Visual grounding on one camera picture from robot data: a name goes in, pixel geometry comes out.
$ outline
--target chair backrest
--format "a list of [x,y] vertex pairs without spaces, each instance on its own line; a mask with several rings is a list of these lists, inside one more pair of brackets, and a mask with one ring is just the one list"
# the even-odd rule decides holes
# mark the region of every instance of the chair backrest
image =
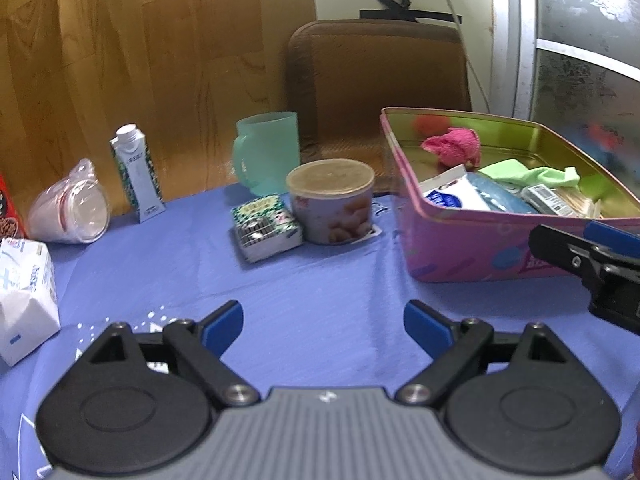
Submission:
[[[398,20],[313,22],[287,51],[287,99],[303,162],[355,158],[384,175],[384,107],[471,110],[458,32]],[[385,184],[379,179],[377,188]]]

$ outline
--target white bottle cap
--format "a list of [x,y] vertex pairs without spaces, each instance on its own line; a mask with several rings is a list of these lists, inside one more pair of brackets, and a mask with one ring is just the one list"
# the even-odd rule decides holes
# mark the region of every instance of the white bottle cap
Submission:
[[116,137],[118,138],[118,143],[126,143],[132,142],[136,139],[136,135],[138,134],[139,129],[135,124],[125,124],[121,126],[116,131]]

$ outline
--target tin box lid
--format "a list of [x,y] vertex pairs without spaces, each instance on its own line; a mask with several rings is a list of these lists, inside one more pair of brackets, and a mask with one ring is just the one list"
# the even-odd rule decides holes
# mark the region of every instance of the tin box lid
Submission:
[[373,185],[375,172],[357,160],[328,158],[308,162],[287,175],[289,191],[306,198],[346,198]]

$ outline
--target mug handle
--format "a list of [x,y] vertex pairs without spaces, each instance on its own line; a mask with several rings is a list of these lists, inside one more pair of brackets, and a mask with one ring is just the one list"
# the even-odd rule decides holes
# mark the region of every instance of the mug handle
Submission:
[[256,186],[256,183],[251,181],[244,168],[244,165],[242,164],[242,161],[244,159],[244,156],[242,156],[242,151],[245,149],[244,146],[247,138],[248,136],[236,137],[236,139],[234,140],[234,148],[231,158],[234,163],[234,172],[236,173],[236,177],[238,178],[240,184],[251,189],[252,187]]

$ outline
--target screw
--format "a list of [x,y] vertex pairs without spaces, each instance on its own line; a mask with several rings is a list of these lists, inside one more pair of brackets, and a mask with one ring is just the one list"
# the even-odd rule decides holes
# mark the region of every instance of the screw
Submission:
[[225,399],[235,406],[246,406],[258,400],[258,392],[248,384],[233,384],[226,389]]
[[407,404],[420,404],[431,397],[431,391],[422,384],[408,384],[400,390],[399,397]]
[[322,400],[322,402],[334,402],[334,400],[338,399],[338,395],[336,395],[334,392],[330,392],[329,390],[322,392],[320,395],[318,395],[318,399]]

